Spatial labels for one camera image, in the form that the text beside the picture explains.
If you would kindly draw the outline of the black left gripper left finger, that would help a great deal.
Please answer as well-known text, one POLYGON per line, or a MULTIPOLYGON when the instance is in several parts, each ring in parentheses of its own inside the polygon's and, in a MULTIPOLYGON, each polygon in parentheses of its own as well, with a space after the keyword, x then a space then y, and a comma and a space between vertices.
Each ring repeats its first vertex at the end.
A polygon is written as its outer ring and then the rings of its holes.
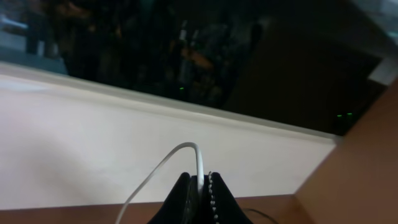
POLYGON ((197 176, 184 172, 148 224, 191 224, 198 208, 197 176))

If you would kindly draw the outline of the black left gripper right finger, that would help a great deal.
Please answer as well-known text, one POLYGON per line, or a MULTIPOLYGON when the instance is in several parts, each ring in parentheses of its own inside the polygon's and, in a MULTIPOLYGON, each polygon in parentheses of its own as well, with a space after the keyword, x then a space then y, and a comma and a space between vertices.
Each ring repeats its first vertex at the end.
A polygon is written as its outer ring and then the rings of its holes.
POLYGON ((203 222, 205 224, 252 224, 217 172, 210 172, 205 176, 203 222))

